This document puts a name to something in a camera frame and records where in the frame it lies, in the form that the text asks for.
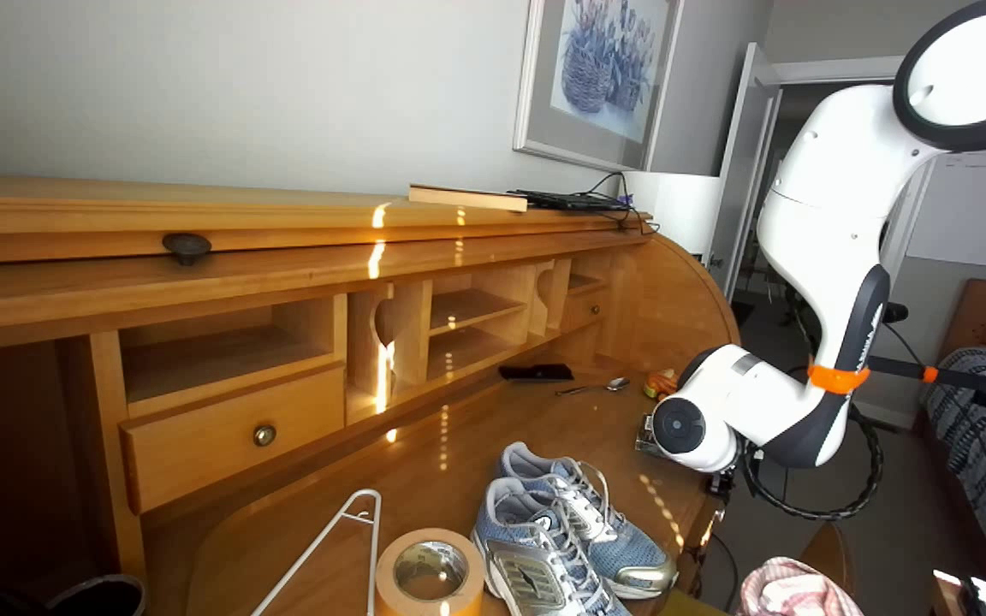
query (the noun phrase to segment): dark object on desk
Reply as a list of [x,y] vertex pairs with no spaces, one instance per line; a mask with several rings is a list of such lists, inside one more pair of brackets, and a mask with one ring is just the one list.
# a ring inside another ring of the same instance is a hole
[[528,191],[517,189],[531,209],[556,209],[556,213],[628,213],[628,195],[592,195],[592,191]]
[[566,363],[498,366],[503,378],[571,378]]

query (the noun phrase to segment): roll-top desk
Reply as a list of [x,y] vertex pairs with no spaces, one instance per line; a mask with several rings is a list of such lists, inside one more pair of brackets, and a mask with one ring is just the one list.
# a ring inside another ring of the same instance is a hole
[[148,574],[149,536],[498,363],[682,368],[730,337],[636,215],[0,176],[0,585]]

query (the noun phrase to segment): framed picture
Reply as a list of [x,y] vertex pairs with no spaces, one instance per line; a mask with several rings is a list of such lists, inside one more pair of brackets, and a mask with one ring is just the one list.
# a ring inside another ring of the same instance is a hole
[[679,0],[531,0],[517,149],[647,166]]

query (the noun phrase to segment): gray sneaker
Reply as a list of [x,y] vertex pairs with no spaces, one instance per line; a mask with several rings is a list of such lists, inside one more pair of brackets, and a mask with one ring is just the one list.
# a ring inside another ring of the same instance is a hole
[[539,505],[519,480],[498,474],[473,525],[486,585],[512,616],[628,616],[580,553],[556,505]]
[[671,557],[587,481],[575,457],[539,457],[522,442],[503,449],[498,466],[517,474],[538,504],[561,504],[592,568],[618,599],[657,599],[673,581]]

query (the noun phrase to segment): drawer knob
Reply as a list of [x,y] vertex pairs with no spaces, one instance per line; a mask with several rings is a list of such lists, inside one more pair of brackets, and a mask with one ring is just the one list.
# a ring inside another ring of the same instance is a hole
[[265,449],[278,442],[278,428],[271,420],[253,423],[253,443]]

